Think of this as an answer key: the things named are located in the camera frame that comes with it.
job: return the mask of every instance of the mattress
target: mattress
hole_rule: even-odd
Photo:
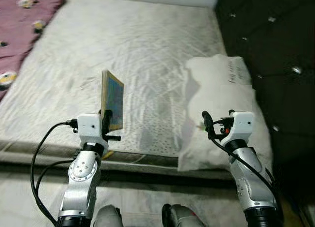
[[[186,108],[185,62],[225,54],[208,8],[128,0],[66,0],[0,104],[1,153],[31,153],[55,123],[100,109],[100,73],[125,84],[124,129],[110,150],[178,157]],[[41,153],[79,147],[57,128]]]

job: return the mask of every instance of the black upholstered headboard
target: black upholstered headboard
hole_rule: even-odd
[[[304,189],[315,170],[315,0],[219,0],[229,56],[242,56],[272,138],[274,172]]]

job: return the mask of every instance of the pink blanket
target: pink blanket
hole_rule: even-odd
[[[0,42],[3,45],[0,46],[0,101],[40,37],[40,33],[34,32],[33,23],[44,21],[47,24],[64,3],[64,0],[36,0],[31,8],[22,8],[18,1],[0,0]]]

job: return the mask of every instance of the floor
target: floor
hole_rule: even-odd
[[[46,177],[40,197],[54,217],[66,189],[67,178]],[[52,227],[40,213],[32,196],[27,173],[0,172],[0,226]],[[113,204],[119,207],[126,227],[161,227],[161,209],[165,203],[191,208],[210,227],[246,226],[234,189],[196,188],[127,182],[101,182],[97,188],[98,210]],[[288,205],[283,207],[285,227],[298,227],[297,217]]]

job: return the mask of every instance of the connector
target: connector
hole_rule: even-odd
[[[70,127],[77,129],[78,128],[78,119],[72,119],[72,120],[68,120],[66,122],[66,125],[69,125]]]

